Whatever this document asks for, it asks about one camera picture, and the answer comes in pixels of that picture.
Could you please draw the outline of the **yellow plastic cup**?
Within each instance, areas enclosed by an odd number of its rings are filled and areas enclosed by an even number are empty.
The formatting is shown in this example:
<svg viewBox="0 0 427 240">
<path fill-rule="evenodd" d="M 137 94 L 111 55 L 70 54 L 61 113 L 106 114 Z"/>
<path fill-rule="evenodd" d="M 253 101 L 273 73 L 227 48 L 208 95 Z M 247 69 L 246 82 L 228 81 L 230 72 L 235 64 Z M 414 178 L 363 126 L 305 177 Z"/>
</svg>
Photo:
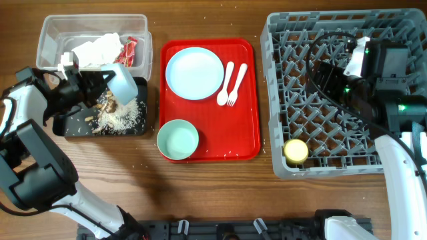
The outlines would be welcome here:
<svg viewBox="0 0 427 240">
<path fill-rule="evenodd" d="M 309 155 L 308 146 L 299 139 L 290 139 L 283 147 L 284 157 L 289 164 L 302 164 Z"/>
</svg>

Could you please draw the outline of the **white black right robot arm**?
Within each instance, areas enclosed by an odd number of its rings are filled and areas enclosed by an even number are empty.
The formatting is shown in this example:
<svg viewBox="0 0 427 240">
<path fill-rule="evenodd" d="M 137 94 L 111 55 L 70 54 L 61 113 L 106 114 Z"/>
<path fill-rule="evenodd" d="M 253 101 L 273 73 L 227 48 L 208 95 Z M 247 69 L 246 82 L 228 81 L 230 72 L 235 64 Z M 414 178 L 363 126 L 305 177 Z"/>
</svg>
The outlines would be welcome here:
<svg viewBox="0 0 427 240">
<path fill-rule="evenodd" d="M 349 73 L 321 62 L 312 70 L 313 49 L 341 41 L 359 60 Z M 356 36 L 331 32 L 317 37 L 306 53 L 310 90 L 367 125 L 386 179 L 393 239 L 426 238 L 426 97 L 409 95 L 409 48 L 399 42 L 361 45 Z"/>
</svg>

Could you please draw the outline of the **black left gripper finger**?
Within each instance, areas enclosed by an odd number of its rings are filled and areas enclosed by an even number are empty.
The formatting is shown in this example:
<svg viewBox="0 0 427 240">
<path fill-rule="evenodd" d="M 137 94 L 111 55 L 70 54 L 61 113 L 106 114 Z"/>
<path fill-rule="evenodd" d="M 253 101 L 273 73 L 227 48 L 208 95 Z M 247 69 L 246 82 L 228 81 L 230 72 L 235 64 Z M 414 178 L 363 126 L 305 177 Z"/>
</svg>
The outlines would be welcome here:
<svg viewBox="0 0 427 240">
<path fill-rule="evenodd" d="M 106 87 L 107 84 L 116 76 L 115 71 L 96 71 L 95 72 L 95 85 L 97 87 Z"/>
<path fill-rule="evenodd" d="M 105 87 L 97 87 L 90 89 L 87 92 L 87 107 L 92 107 L 97 104 L 97 100 L 106 91 Z"/>
</svg>

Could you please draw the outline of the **rice and food scraps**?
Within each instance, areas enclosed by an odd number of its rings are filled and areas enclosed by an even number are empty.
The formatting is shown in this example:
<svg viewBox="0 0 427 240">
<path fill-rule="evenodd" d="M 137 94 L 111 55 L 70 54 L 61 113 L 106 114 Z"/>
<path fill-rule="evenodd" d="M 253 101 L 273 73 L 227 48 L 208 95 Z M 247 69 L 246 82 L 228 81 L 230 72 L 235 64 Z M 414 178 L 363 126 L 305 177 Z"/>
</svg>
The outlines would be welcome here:
<svg viewBox="0 0 427 240">
<path fill-rule="evenodd" d="M 119 103 L 112 91 L 103 94 L 95 105 L 92 115 L 85 118 L 95 135 L 113 133 L 124 134 L 127 130 L 137 127 L 140 122 L 141 108 L 137 98 L 123 105 Z"/>
</svg>

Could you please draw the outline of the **light blue rice bowl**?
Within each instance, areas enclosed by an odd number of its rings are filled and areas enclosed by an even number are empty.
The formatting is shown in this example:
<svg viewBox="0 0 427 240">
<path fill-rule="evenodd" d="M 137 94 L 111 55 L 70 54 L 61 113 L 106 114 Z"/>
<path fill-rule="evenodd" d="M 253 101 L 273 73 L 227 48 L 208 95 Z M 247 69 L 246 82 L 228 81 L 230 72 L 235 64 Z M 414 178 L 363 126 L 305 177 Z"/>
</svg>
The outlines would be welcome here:
<svg viewBox="0 0 427 240">
<path fill-rule="evenodd" d="M 137 97 L 138 88 L 131 73 L 121 63 L 113 63 L 101 67 L 102 71 L 113 71 L 115 76 L 107 83 L 107 86 L 122 105 L 127 105 Z"/>
</svg>

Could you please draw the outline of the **red snack wrapper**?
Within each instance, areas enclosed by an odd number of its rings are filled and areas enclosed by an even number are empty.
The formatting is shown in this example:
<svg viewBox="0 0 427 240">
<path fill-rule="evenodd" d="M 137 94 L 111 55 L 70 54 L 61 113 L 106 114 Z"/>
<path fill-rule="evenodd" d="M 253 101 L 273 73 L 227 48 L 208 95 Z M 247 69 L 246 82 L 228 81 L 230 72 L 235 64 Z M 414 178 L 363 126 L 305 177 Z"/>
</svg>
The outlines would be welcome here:
<svg viewBox="0 0 427 240">
<path fill-rule="evenodd" d="M 121 53 L 116 57 L 114 63 L 121 63 L 125 67 L 131 67 L 133 65 L 137 43 L 138 40 L 136 38 L 128 37 Z"/>
</svg>

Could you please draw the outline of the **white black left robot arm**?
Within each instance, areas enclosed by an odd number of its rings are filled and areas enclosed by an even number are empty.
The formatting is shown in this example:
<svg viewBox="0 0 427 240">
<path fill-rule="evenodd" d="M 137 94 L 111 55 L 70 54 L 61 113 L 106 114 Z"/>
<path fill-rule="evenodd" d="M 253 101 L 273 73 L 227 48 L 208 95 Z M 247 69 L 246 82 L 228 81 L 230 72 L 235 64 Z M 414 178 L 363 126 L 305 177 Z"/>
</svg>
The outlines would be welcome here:
<svg viewBox="0 0 427 240">
<path fill-rule="evenodd" d="M 5 89 L 1 102 L 1 190 L 17 207 L 4 212 L 29 217 L 53 212 L 90 230 L 96 239 L 149 239 L 137 220 L 83 186 L 72 161 L 44 132 L 46 121 L 64 118 L 74 106 L 96 104 L 109 84 L 123 77 L 135 86 L 126 69 L 79 71 L 66 67 L 66 78 L 51 89 L 45 70 L 26 67 L 18 82 Z"/>
</svg>

